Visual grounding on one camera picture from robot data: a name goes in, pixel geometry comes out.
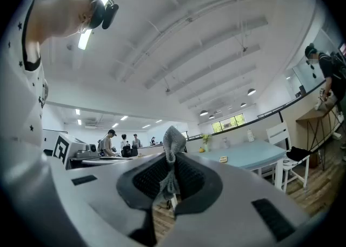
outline white table surface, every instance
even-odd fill
[[[282,158],[286,150],[257,139],[253,142],[244,142],[231,145],[227,149],[216,149],[209,152],[189,153],[191,155],[219,161],[220,157],[227,156],[227,164],[248,170],[255,170],[276,163],[275,186],[281,189]]]

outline white chair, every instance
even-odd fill
[[[283,123],[281,123],[279,125],[276,125],[275,127],[267,129],[267,135],[268,135],[269,143],[271,143],[271,144],[279,143],[280,141],[283,141],[287,138],[288,144],[289,144],[289,150],[287,152],[290,152],[292,145],[291,145],[290,134],[288,133],[286,121],[284,121]],[[284,192],[286,192],[287,183],[289,183],[295,179],[301,180],[303,182],[304,188],[306,187],[307,182],[308,182],[308,174],[309,174],[309,157],[310,156],[306,156],[301,161],[297,162],[297,161],[293,161],[292,159],[288,158],[287,155],[284,156],[284,158],[283,158],[283,170],[285,172],[285,181],[282,184]],[[304,176],[304,178],[302,178],[296,172],[292,171],[292,168],[301,164],[305,160],[307,161],[306,166],[305,166],[305,176]],[[273,171],[272,172],[272,178],[274,179],[275,169],[272,169],[272,171]],[[293,175],[293,178],[291,178],[289,180],[288,180],[288,172],[290,172]]]

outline backpack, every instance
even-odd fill
[[[346,64],[344,63],[344,61],[338,57],[334,52],[332,52],[330,54],[330,56],[323,54],[320,59],[322,58],[330,58],[330,62],[332,63],[332,65],[334,66],[335,69],[337,69],[337,71],[340,74],[340,77],[336,76],[339,79],[343,79],[344,81],[346,81]]]

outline table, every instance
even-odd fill
[[[344,127],[341,125],[339,119],[337,118],[337,116],[335,115],[335,113],[333,112],[333,108],[335,107],[335,103],[328,99],[326,102],[324,102],[321,107],[319,108],[319,110],[315,110],[315,108],[312,108],[311,110],[309,110],[307,113],[305,113],[303,116],[301,116],[300,118],[298,118],[296,120],[297,123],[307,123],[307,150],[311,151],[312,147],[314,146],[314,142],[316,140],[317,142],[317,146],[320,149],[320,143],[318,142],[316,136],[317,136],[317,132],[318,132],[318,128],[319,125],[321,123],[321,127],[322,127],[322,135],[323,135],[323,143],[325,142],[325,135],[324,135],[324,128],[323,128],[323,123],[322,123],[322,119],[328,115],[328,119],[329,119],[329,127],[330,127],[330,135],[332,135],[332,131],[335,128],[335,121],[334,121],[334,125],[333,125],[333,129],[331,128],[331,122],[330,122],[330,116],[329,113],[332,112],[333,115],[335,116],[335,120],[337,120],[341,126],[341,128],[344,130]],[[316,125],[316,130],[314,131],[314,128],[311,125],[311,121],[315,121],[317,120],[317,125]],[[314,138],[312,140],[311,143],[311,147],[309,148],[309,126],[312,129],[312,132],[314,133]],[[323,152],[323,156],[321,155],[321,152],[319,151],[318,154],[321,157],[321,162],[322,162],[322,170],[324,171],[324,166],[325,166],[325,149],[326,146],[324,146],[324,152]]]
[[[256,139],[253,142],[232,145],[228,149],[211,150],[210,152],[189,153],[191,155],[219,161],[220,157],[227,156],[227,164],[247,170],[261,169],[270,164],[276,164],[275,187],[281,189],[283,156],[286,150],[268,142]]]

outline small yellow object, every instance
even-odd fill
[[[220,162],[221,163],[226,163],[227,162],[227,156],[220,157]]]

